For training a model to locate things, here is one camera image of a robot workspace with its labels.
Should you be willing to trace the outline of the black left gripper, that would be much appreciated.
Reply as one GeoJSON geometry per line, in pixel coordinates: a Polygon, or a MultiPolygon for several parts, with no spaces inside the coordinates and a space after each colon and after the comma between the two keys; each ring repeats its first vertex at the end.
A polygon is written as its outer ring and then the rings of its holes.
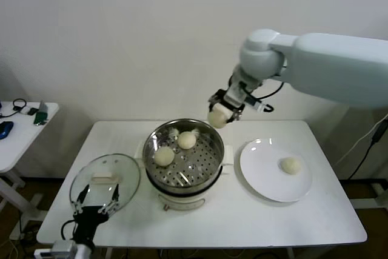
{"type": "Polygon", "coordinates": [[[119,207],[119,184],[115,186],[110,202],[103,205],[101,211],[99,211],[99,206],[82,208],[88,192],[89,184],[80,191],[77,199],[73,202],[73,212],[78,213],[73,216],[77,224],[73,239],[77,244],[93,244],[98,226],[109,219],[107,213],[115,213],[119,207]]]}

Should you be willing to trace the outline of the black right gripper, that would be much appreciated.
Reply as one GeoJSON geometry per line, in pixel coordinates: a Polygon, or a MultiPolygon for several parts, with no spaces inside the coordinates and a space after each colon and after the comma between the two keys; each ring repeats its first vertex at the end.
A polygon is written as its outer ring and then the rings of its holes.
{"type": "Polygon", "coordinates": [[[238,121],[245,108],[246,94],[237,83],[228,81],[227,90],[217,90],[208,100],[209,111],[222,111],[227,114],[226,123],[238,121]]]}

